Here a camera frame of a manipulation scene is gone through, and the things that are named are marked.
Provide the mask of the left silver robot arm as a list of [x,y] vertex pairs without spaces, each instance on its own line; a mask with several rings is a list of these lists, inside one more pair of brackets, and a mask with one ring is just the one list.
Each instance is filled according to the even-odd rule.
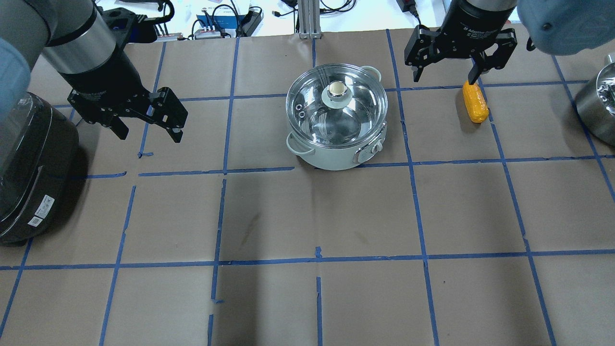
[[175,143],[183,136],[187,110],[173,90],[151,92],[124,52],[129,42],[155,42],[158,24],[175,7],[159,0],[149,18],[119,7],[102,11],[94,0],[3,0],[1,2],[1,116],[24,96],[40,56],[71,86],[68,102],[89,124],[110,128],[125,140],[123,117],[165,129]]

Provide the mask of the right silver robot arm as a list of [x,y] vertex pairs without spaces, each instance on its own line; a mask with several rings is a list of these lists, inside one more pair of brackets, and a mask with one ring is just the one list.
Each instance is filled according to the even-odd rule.
[[417,82],[428,65],[472,59],[472,85],[483,73],[505,68],[516,49],[516,31],[504,27],[513,12],[529,33],[528,50],[566,56],[613,41],[614,9],[612,0],[453,0],[438,29],[416,26],[405,64]]

